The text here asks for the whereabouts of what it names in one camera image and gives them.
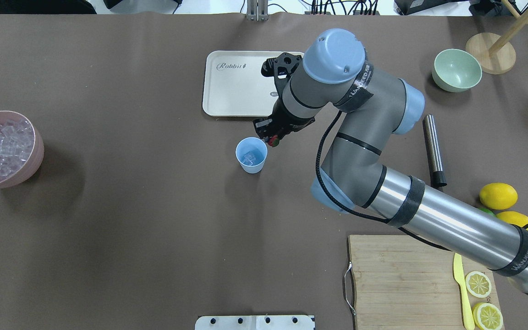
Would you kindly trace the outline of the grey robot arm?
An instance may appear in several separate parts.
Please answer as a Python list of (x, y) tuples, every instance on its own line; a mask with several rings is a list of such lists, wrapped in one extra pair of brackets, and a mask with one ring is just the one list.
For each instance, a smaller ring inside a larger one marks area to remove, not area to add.
[(419, 121), (425, 98), (369, 62), (352, 32), (324, 31), (304, 55), (268, 58), (261, 73), (273, 77), (278, 98), (272, 114), (253, 124), (272, 147), (314, 123), (328, 104), (345, 114), (325, 158), (317, 150), (317, 200), (467, 257), (528, 295), (528, 230), (380, 163), (391, 135), (405, 134)]

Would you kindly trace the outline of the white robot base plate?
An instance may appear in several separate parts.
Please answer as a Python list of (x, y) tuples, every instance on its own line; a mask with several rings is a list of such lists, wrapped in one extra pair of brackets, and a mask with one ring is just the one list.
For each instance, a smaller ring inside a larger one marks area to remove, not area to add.
[(195, 330), (315, 330), (314, 317), (308, 315), (233, 315), (203, 316)]

